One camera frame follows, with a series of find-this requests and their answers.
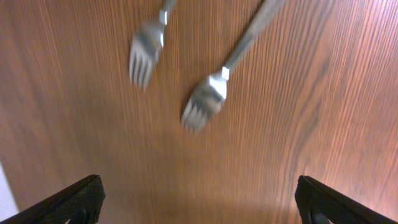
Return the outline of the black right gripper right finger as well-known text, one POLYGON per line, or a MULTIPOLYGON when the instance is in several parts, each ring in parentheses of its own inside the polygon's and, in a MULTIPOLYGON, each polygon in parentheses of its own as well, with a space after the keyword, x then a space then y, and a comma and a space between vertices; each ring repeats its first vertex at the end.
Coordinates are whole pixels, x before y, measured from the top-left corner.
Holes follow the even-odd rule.
POLYGON ((397 224, 307 175, 298 178, 295 201, 304 224, 397 224))

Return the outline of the metal fork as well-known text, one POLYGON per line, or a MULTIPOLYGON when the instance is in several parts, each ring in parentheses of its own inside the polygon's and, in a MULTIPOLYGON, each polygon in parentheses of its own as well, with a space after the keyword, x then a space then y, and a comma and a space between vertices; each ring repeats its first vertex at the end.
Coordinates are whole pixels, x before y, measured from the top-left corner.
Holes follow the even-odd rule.
POLYGON ((164 0, 159 15, 145 21, 135 33, 129 55, 129 79, 146 90, 164 48, 165 27, 176 0, 164 0))
POLYGON ((181 116, 181 124, 187 131, 199 132, 221 111, 227 98, 228 81, 238 62, 284 3, 284 0, 263 1, 221 69, 197 85, 181 116))

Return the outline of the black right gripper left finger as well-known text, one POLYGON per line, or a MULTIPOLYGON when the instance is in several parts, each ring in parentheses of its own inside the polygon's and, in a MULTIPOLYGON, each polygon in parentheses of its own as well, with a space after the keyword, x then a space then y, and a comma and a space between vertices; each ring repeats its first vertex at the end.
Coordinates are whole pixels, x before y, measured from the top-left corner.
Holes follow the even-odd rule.
POLYGON ((105 196, 101 177, 89 175, 2 223, 96 224, 105 196))

